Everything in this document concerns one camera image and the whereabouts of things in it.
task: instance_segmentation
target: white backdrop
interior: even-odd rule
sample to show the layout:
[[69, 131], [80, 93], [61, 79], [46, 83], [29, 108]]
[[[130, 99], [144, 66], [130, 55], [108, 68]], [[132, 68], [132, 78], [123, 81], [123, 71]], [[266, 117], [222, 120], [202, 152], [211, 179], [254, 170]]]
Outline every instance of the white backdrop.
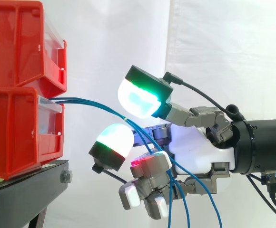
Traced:
[[[155, 119], [141, 121], [129, 115], [118, 102], [118, 86], [134, 64], [158, 77], [166, 68], [223, 106], [238, 105], [247, 119], [276, 118], [276, 1], [42, 2], [68, 43], [65, 96], [104, 103], [142, 126], [157, 124]], [[175, 86], [172, 101], [185, 107], [210, 105], [180, 86]], [[88, 152], [97, 135], [121, 121], [74, 104], [65, 112], [64, 158], [69, 159], [73, 182], [48, 207], [44, 228], [166, 227], [167, 219], [151, 220], [144, 205], [123, 210], [120, 184], [91, 170]], [[130, 180], [129, 161], [144, 151], [134, 148], [118, 174]], [[219, 180], [218, 191], [214, 200], [225, 228], [276, 227], [274, 213], [245, 177]], [[191, 227], [218, 227], [207, 196], [189, 195], [187, 202]], [[180, 200], [173, 203], [172, 227], [186, 227]]]

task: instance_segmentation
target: robotic hand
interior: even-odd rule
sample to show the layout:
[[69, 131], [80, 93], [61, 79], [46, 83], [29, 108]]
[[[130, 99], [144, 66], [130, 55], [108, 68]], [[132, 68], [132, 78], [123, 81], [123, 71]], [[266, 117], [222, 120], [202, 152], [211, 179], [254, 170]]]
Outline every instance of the robotic hand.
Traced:
[[[251, 175], [260, 172], [261, 182], [267, 185], [270, 198], [276, 205], [276, 120], [247, 121], [235, 105], [226, 109], [219, 106], [207, 95], [184, 83], [180, 78], [167, 72], [162, 79], [157, 79], [133, 66], [126, 80], [138, 88], [156, 94], [160, 104], [157, 110], [149, 108], [153, 117], [165, 119], [171, 123], [157, 125], [144, 130], [165, 152], [146, 153], [131, 162], [130, 170], [134, 180], [119, 189], [124, 209], [128, 210], [143, 200], [148, 215], [153, 219], [168, 216], [170, 179], [166, 173], [172, 167], [173, 177], [186, 175], [178, 167], [172, 166], [168, 155], [206, 185], [212, 194], [217, 193], [216, 179], [230, 177], [229, 172]], [[211, 101], [216, 107], [196, 107], [190, 110], [169, 102], [171, 82], [185, 85]], [[124, 98], [120, 98], [125, 107]], [[151, 107], [150, 98], [142, 94], [135, 98], [138, 106], [127, 109], [132, 114], [139, 112], [137, 107]], [[225, 119], [226, 113], [233, 122]], [[143, 142], [137, 132], [134, 133], [134, 146]], [[178, 181], [184, 194], [205, 194], [204, 188], [192, 177], [184, 182]], [[179, 189], [173, 187], [172, 199], [181, 199]]]

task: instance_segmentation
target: metal bolt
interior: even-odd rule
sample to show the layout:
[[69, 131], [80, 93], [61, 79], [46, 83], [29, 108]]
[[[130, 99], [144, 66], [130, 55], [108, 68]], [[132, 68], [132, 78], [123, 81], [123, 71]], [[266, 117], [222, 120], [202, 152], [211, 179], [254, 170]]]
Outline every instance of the metal bolt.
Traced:
[[61, 173], [61, 183], [67, 184], [72, 181], [72, 171], [62, 171]]

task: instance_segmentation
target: red storage bin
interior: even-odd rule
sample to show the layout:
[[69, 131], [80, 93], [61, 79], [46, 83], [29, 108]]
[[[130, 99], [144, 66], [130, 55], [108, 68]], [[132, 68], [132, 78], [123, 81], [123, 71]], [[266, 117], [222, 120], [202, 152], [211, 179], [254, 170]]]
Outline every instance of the red storage bin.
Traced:
[[0, 1], [0, 86], [66, 92], [66, 42], [38, 1]]
[[0, 87], [0, 178], [39, 168], [63, 155], [64, 106], [34, 88]]

